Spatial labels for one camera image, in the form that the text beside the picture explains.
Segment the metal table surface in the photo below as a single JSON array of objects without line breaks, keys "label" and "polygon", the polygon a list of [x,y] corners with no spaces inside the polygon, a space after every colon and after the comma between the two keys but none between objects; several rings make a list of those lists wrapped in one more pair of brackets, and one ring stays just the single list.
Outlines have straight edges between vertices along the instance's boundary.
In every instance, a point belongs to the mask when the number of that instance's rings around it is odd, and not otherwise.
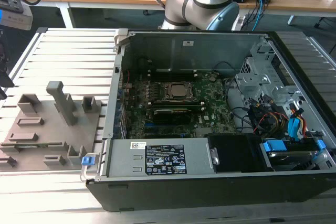
[{"label": "metal table surface", "polygon": [[[45,91],[50,80],[61,80],[74,100],[95,95],[103,103],[97,126],[95,151],[100,150],[104,116],[113,73],[114,29],[48,29],[36,33],[10,74],[15,87],[0,102],[0,141],[6,137],[19,111],[22,93]],[[105,212],[79,171],[0,173],[0,220],[18,223],[335,223],[336,190],[302,203],[186,208],[134,212]]]}]

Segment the power supply label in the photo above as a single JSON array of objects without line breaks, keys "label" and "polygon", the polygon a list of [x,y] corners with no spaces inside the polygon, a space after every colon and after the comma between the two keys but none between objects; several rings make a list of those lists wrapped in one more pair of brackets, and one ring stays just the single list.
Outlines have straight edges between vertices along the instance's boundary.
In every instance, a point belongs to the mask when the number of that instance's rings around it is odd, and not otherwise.
[{"label": "power supply label", "polygon": [[147,175],[186,174],[184,146],[146,146],[145,172]]}]

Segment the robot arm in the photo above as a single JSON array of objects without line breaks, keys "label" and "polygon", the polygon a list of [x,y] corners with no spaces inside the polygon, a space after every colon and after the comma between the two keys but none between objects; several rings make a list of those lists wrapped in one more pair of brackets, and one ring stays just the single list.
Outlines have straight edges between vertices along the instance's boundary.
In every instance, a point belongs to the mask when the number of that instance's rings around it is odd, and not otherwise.
[{"label": "robot arm", "polygon": [[166,0],[161,29],[231,30],[238,13],[233,0]]}]

